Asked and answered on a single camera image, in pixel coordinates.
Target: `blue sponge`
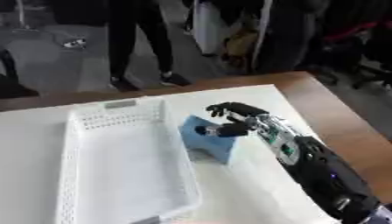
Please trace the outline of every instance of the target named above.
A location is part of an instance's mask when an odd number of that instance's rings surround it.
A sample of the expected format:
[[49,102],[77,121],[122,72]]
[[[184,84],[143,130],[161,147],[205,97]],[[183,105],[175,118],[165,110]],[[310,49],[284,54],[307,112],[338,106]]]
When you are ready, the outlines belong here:
[[202,136],[194,130],[198,126],[218,126],[218,124],[195,115],[189,116],[179,127],[185,147],[188,150],[206,150],[219,162],[227,164],[235,144],[235,137]]

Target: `basket handle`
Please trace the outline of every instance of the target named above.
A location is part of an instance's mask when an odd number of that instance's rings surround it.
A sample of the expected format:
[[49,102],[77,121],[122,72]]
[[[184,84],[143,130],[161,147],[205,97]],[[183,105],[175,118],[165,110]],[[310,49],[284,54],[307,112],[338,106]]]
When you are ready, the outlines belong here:
[[127,107],[135,107],[137,105],[137,101],[115,101],[108,102],[104,104],[105,109],[122,109]]

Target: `robotic hand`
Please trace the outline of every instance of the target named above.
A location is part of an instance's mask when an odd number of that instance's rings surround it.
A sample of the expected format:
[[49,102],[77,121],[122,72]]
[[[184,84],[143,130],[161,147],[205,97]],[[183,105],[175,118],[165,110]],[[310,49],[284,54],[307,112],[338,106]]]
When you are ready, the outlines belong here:
[[206,109],[231,123],[196,127],[201,135],[246,136],[250,131],[270,146],[283,168],[324,211],[343,224],[392,223],[392,213],[372,194],[368,184],[332,150],[312,136],[303,136],[284,119],[238,102]]

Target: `black pants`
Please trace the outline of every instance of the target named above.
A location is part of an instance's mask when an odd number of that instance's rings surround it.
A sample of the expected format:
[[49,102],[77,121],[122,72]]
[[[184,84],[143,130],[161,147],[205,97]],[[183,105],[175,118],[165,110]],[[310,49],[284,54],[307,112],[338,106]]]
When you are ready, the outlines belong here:
[[110,0],[108,23],[109,60],[112,76],[122,77],[136,42],[136,26],[143,30],[157,55],[162,73],[172,70],[172,44],[155,0]]

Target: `white table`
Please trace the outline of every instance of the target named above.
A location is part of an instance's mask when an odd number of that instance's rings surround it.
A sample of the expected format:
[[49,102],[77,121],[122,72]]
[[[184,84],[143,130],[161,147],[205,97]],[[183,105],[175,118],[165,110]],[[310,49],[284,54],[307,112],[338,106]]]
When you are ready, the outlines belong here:
[[[164,96],[180,125],[190,114],[206,119],[204,107],[244,102],[312,130],[273,86],[240,87]],[[67,113],[74,106],[0,114],[0,221],[53,223],[60,154]],[[229,166],[213,160],[194,163],[203,205],[190,221],[222,224],[334,223],[305,195],[256,136],[239,138]]]

